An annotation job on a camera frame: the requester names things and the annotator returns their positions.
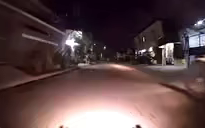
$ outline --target curb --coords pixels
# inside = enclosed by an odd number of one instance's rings
[[[0,87],[0,92],[4,91],[6,89],[16,88],[16,87],[20,87],[20,86],[25,85],[25,84],[33,83],[33,82],[36,82],[38,80],[44,80],[44,79],[48,79],[48,78],[51,78],[51,77],[55,77],[55,76],[61,75],[63,73],[68,73],[68,72],[71,72],[71,71],[74,71],[74,70],[77,70],[77,69],[79,69],[79,67],[73,67],[73,68],[62,70],[62,71],[57,71],[57,72],[54,72],[54,73],[43,74],[43,75],[40,75],[40,76],[35,76],[35,77],[30,78],[28,80],[15,82],[14,84],[8,84],[7,86]]]

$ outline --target house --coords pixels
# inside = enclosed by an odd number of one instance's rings
[[[150,52],[157,64],[176,64],[183,58],[178,30],[171,22],[155,21],[134,38],[138,54]]]

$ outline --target street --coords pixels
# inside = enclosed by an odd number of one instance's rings
[[[140,70],[100,64],[0,91],[0,127],[189,128],[194,108]]]

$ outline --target window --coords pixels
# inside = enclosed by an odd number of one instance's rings
[[[205,34],[198,34],[189,37],[190,48],[201,47],[201,46],[205,46]]]
[[[195,47],[199,47],[199,36],[192,36],[189,38],[189,47],[190,48],[195,48]]]
[[[142,37],[142,42],[146,42],[146,38],[144,36]]]

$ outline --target sidewalk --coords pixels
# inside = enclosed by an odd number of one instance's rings
[[[76,69],[76,67],[69,68],[66,70],[46,73],[46,74],[42,74],[38,76],[31,76],[12,66],[0,65],[0,90],[15,87],[15,86],[22,85],[22,84],[29,83],[29,82],[33,82],[36,80],[44,79],[47,77],[52,77],[52,76],[59,75],[59,74],[62,74],[64,72],[68,72],[74,69]]]
[[[193,95],[205,93],[205,85],[198,85],[195,83],[194,76],[189,75],[196,72],[185,66],[137,65],[133,67],[156,78],[162,85],[170,85],[194,93]]]

